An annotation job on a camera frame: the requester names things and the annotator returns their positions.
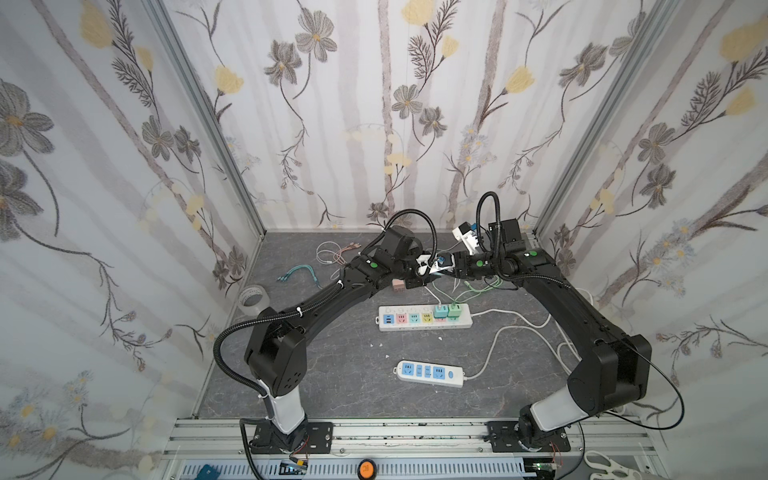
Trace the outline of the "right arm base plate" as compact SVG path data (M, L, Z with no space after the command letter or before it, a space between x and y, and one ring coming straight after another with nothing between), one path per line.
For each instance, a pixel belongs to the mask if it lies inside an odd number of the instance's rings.
M543 432L527 421L489 421L483 439L494 453L567 453L571 444L564 429Z

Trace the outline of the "teal charger plug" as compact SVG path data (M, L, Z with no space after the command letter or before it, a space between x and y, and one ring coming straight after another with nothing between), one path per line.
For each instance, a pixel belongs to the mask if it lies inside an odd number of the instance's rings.
M435 305L433 309L433 317L436 321L445 321L449 316L449 312L448 305Z

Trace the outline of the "white six-outlet colourful power strip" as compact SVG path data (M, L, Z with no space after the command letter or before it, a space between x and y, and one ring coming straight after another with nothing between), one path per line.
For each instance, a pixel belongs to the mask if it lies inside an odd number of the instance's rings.
M463 313L457 320L447 318L436 321L433 317L435 305L380 306L376 324L382 332L424 331L435 329L468 329L473 325L469 306L463 305Z

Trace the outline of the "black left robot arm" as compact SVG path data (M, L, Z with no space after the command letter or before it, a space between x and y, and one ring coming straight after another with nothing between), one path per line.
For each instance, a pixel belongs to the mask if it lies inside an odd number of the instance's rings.
M334 283L312 297L279 312L267 309L223 330L213 347L215 364L231 380L259 395L272 428L285 437L297 436L308 423L299 384L307 373L310 343L343 313L393 280L426 280L437 246L435 231L430 232L426 249L411 230L398 225L384 228L341 268ZM251 332L244 354L249 377L237 373L222 355L225 340L242 330Z

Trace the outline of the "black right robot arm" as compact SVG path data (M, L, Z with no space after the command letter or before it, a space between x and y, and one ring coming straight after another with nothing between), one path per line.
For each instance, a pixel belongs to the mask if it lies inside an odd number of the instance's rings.
M525 447L543 447L565 427L645 396L650 343L607 320L565 278L549 253L528 247L515 220L492 223L490 241L474 254L467 250L438 254L435 265L457 278L497 275L524 289L578 353L579 362L564 387L520 410L517 437Z

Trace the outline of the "white power strip blue outlets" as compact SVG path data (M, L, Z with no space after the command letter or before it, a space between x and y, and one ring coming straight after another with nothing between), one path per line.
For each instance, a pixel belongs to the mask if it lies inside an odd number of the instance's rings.
M401 360L394 368L399 380L441 387L462 388L465 380L461 367Z

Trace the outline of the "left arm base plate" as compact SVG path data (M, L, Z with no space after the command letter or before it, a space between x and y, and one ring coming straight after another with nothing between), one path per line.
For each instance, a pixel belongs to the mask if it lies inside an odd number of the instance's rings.
M303 422L293 433L283 433L268 420L257 420L255 431L246 434L252 454L329 454L333 440L332 422Z

